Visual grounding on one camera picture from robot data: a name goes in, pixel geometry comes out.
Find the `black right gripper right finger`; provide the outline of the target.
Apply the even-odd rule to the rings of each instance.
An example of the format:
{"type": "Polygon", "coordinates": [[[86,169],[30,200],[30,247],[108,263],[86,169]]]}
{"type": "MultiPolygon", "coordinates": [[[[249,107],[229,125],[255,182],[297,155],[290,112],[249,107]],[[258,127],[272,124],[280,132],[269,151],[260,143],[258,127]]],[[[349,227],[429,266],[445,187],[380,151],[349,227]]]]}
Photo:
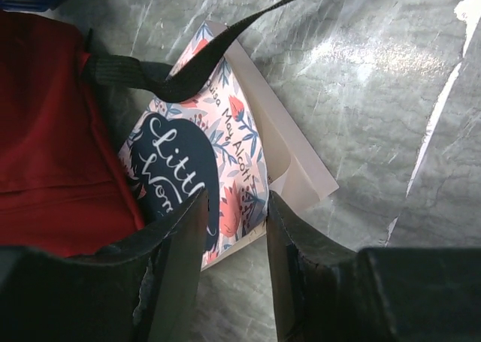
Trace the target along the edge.
{"type": "Polygon", "coordinates": [[[275,192],[268,261],[280,341],[478,341],[477,248],[352,251],[275,192]]]}

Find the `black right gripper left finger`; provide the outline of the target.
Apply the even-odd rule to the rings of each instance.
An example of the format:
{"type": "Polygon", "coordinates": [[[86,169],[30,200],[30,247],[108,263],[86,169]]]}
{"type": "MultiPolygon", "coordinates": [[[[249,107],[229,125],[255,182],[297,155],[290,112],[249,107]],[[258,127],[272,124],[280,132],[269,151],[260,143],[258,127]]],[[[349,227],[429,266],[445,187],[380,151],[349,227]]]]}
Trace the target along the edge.
{"type": "Polygon", "coordinates": [[[91,256],[1,249],[3,341],[185,341],[208,221],[206,190],[91,256]]]}

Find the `red backpack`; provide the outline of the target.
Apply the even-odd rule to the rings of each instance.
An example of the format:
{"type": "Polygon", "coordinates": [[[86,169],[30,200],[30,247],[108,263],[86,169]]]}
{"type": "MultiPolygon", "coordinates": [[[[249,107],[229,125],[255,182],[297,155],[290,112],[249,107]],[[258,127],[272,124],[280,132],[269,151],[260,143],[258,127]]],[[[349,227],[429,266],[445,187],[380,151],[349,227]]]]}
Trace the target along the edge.
{"type": "Polygon", "coordinates": [[[61,257],[133,235],[144,218],[107,136],[94,83],[195,96],[258,14],[229,26],[174,76],[149,77],[137,59],[95,56],[73,25],[1,13],[1,243],[61,257]]]}

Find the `Little Women book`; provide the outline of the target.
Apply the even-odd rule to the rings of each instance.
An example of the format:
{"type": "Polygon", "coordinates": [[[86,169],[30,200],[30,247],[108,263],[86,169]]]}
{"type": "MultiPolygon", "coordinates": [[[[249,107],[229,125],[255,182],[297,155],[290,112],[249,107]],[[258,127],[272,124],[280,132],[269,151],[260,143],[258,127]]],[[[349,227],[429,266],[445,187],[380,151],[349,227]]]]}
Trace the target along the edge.
{"type": "Polygon", "coordinates": [[[119,158],[147,219],[167,216],[207,190],[202,268],[266,232],[271,192],[301,213],[338,188],[238,41],[193,98],[179,104],[154,98],[119,158]]]}

